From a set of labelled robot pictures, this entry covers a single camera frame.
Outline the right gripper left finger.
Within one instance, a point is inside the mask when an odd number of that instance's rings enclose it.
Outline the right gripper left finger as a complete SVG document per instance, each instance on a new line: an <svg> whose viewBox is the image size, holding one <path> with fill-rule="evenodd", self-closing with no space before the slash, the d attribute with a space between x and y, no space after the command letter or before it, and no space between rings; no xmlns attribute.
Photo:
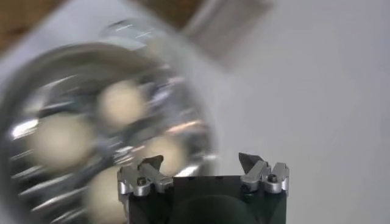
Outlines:
<svg viewBox="0 0 390 224"><path fill-rule="evenodd" d="M164 157L157 155L145 158L136 166L122 166L117 173L118 194L133 194L136 197L145 197L152 188L161 194L173 186L173 177L160 172Z"/></svg>

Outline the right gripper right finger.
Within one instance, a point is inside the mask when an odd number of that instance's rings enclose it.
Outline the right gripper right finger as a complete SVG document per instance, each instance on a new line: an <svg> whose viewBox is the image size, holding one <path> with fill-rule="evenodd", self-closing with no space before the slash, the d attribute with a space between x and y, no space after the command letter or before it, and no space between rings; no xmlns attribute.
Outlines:
<svg viewBox="0 0 390 224"><path fill-rule="evenodd" d="M260 185L263 185L267 193L288 194L289 167L285 163L277 162L274 167L271 167L267 161L257 155L240 152L238 157L245 173L240 176L240 181L249 192L255 192L259 190Z"/></svg>

